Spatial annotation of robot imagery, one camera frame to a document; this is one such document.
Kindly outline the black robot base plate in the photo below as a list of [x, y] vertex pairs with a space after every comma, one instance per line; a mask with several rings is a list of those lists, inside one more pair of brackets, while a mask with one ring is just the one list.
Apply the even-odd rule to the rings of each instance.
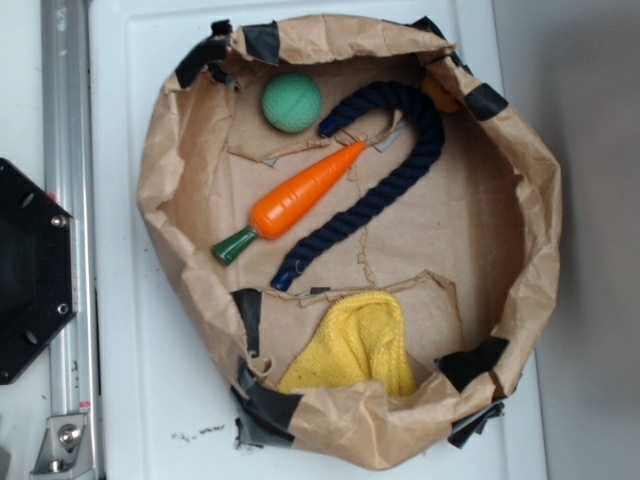
[[15, 382], [75, 315], [70, 216], [1, 160], [1, 383]]

